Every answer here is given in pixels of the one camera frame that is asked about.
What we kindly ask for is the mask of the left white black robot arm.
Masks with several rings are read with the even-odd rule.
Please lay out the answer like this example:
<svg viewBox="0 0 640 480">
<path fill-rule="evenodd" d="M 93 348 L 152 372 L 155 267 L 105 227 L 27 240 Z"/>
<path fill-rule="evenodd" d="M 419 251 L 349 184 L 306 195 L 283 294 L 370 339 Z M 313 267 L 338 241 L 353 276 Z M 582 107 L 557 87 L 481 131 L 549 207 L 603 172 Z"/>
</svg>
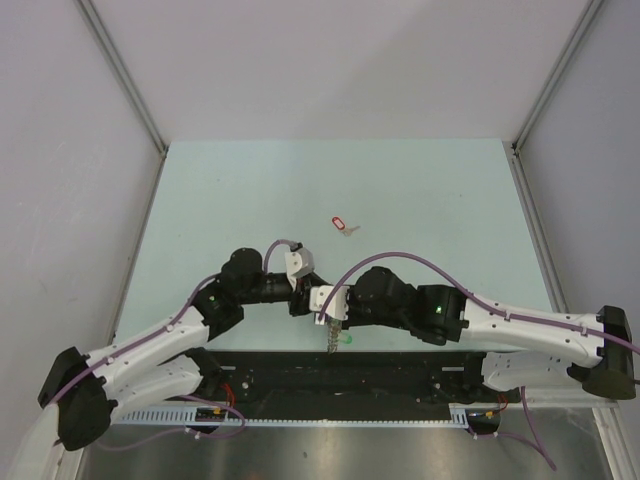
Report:
<svg viewBox="0 0 640 480">
<path fill-rule="evenodd" d="M 269 271 L 268 254 L 240 248 L 168 318 L 88 353 L 59 353 L 38 394 L 40 407 L 57 413 L 56 442 L 80 450 L 131 411 L 174 397 L 214 397 L 221 368 L 205 345 L 241 322 L 247 305 L 284 303 L 293 317 L 343 319 L 332 310 L 342 307 L 343 288 L 316 274 L 302 244 L 288 247 L 282 273 Z"/>
</svg>

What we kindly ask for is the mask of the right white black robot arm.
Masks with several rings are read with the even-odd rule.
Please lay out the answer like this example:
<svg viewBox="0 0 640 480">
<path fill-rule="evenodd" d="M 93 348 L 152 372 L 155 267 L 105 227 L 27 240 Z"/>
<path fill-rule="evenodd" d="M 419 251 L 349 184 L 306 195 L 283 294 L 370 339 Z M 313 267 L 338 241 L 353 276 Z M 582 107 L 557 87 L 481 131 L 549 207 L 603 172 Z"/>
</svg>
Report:
<svg viewBox="0 0 640 480">
<path fill-rule="evenodd" d="M 437 346 L 478 341 L 509 345 L 560 365 L 560 377 L 612 400 L 636 396 L 631 332 L 623 309 L 561 315 L 517 308 L 446 285 L 412 286 L 373 267 L 346 290 L 346 324 L 407 331 Z"/>
</svg>

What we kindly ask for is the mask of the large keyring with many rings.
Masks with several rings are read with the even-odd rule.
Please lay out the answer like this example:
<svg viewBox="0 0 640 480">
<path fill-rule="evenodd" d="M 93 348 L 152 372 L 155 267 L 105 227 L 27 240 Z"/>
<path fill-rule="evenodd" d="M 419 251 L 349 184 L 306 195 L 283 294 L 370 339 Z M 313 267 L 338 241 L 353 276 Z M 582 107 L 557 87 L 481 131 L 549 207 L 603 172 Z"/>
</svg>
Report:
<svg viewBox="0 0 640 480">
<path fill-rule="evenodd" d="M 331 319 L 327 323 L 327 353 L 334 354 L 340 345 L 350 345 L 353 342 L 352 336 L 342 328 L 342 322 Z"/>
</svg>

